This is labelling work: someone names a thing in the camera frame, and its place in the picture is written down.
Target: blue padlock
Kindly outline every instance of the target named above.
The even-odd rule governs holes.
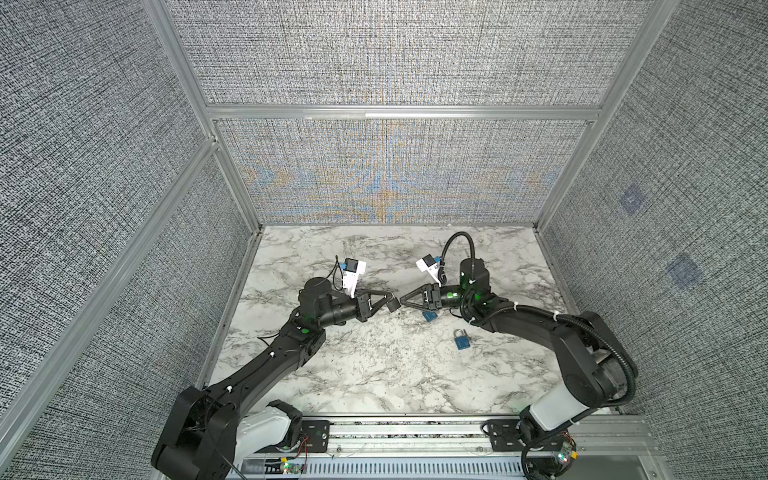
[[[456,342],[456,346],[459,350],[469,348],[469,338],[467,337],[467,331],[462,329],[456,329],[453,331],[453,341]]]

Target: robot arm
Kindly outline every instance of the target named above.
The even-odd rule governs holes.
[[[152,465],[173,480],[223,478],[238,458],[261,447],[290,448],[298,437],[301,412],[285,402],[271,402],[242,425],[240,420],[277,382],[317,353],[326,327],[355,318],[365,322],[385,305],[390,312],[400,307],[391,292],[356,293],[351,298],[326,279],[310,279],[299,293],[299,307],[266,350],[216,385],[205,390],[191,386],[177,397]],[[382,298],[374,302],[372,296]]]
[[[400,302],[424,311],[456,308],[471,325],[489,332],[520,336],[554,351],[563,380],[523,409],[513,435],[515,443],[525,446],[522,463],[528,475],[525,461],[528,450],[563,432],[567,435],[571,423],[600,407],[628,402],[634,395],[637,367],[598,314],[553,313],[519,305],[492,293],[490,274],[483,260],[475,258],[472,238],[459,232],[451,240],[457,236],[467,237],[471,247],[471,258],[463,260],[459,267],[458,285],[445,285],[442,265],[446,252],[443,250],[440,283],[422,285],[403,296]],[[616,399],[622,390],[624,394]],[[495,448],[504,448],[495,442],[492,439]]]

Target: gray fabric wall panel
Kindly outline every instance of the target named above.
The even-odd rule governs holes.
[[[533,223],[583,121],[222,120],[267,223]]]
[[[0,22],[2,414],[203,135],[139,0]]]
[[[169,0],[211,103],[598,104],[651,0]]]
[[[684,0],[544,239],[676,478],[768,468],[768,4]]]
[[[202,368],[249,237],[209,160],[3,478],[147,478],[176,395]]]

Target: marble tabletop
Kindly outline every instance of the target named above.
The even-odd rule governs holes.
[[[211,382],[245,365],[298,305],[310,277],[325,276],[335,255],[365,260],[359,288],[397,297],[431,282],[415,262],[439,255],[455,231],[468,231],[491,273],[493,291],[510,300],[564,311],[533,231],[526,227],[267,227],[224,341]],[[449,283],[468,257],[458,238],[446,258]],[[472,346],[458,350],[454,329]],[[326,329],[320,351],[278,382],[255,406],[281,399],[303,412],[519,412],[559,381],[554,353],[501,333],[470,326],[442,311],[427,323],[418,310],[382,309],[367,323]]]

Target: blue sticker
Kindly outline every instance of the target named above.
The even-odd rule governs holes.
[[[619,199],[619,204],[621,204],[630,215],[635,215],[640,207],[643,206],[643,203],[645,203],[645,196],[643,195],[643,192],[640,191],[640,187],[637,184],[630,185],[627,191],[624,192],[624,195]]]
[[[667,275],[677,284],[680,290],[685,290],[689,286],[699,283],[704,278],[704,272],[701,271],[696,262],[694,262],[687,253],[681,253],[667,265]]]

